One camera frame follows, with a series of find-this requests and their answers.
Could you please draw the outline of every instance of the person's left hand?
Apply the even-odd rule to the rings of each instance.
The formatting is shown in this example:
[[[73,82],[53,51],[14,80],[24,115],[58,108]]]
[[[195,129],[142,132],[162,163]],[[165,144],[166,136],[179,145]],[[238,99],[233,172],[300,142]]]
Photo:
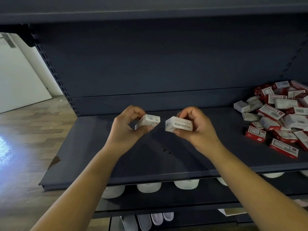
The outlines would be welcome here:
[[[137,130],[129,127],[129,123],[145,115],[145,111],[137,106],[127,107],[112,124],[110,134],[104,146],[114,149],[123,155],[146,133],[153,129],[152,126],[141,126]]]

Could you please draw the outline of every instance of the wooden floor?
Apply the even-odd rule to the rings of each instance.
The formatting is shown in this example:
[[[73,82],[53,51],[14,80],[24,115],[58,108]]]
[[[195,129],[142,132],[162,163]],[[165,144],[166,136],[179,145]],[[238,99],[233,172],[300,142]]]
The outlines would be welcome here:
[[[0,230],[27,231],[63,191],[38,186],[76,116],[63,96],[0,114]],[[107,231],[109,218],[88,231]],[[247,230],[214,226],[198,230]]]

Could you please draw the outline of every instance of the shelving unit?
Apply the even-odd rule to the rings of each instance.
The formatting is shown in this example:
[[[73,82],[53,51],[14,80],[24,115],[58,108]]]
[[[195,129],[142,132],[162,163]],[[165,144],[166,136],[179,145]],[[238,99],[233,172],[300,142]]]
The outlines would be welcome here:
[[[251,223],[216,210],[241,205],[203,155],[164,131],[165,120],[194,105],[252,170],[285,171],[265,180],[290,198],[307,197],[308,178],[296,171],[308,169],[308,155],[291,159],[245,138],[248,123],[231,107],[262,83],[308,83],[307,12],[307,0],[2,1],[0,32],[36,46],[78,116],[40,184],[68,188],[104,145],[114,117],[134,104],[161,124],[121,157],[108,185],[127,185],[125,192],[101,199],[93,217],[114,217],[111,231],[118,216],[159,212],[176,218],[153,230]],[[187,179],[201,180],[191,191],[172,182]],[[158,181],[151,194],[135,186]]]

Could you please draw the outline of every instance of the rust spot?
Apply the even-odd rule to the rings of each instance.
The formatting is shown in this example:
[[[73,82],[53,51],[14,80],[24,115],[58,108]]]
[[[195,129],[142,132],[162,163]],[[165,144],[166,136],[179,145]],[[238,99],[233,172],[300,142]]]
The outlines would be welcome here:
[[[53,165],[59,163],[61,160],[58,156],[55,156],[53,159],[52,159],[52,162],[50,163],[49,167],[47,170],[49,170]]]

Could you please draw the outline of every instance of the forearm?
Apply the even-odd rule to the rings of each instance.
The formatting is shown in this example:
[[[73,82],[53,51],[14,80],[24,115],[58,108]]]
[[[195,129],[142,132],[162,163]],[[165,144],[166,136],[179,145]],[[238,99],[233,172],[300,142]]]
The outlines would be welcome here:
[[[31,231],[86,230],[119,159],[112,149],[102,149],[41,217]]]
[[[307,230],[308,213],[222,147],[210,158],[261,230]]]

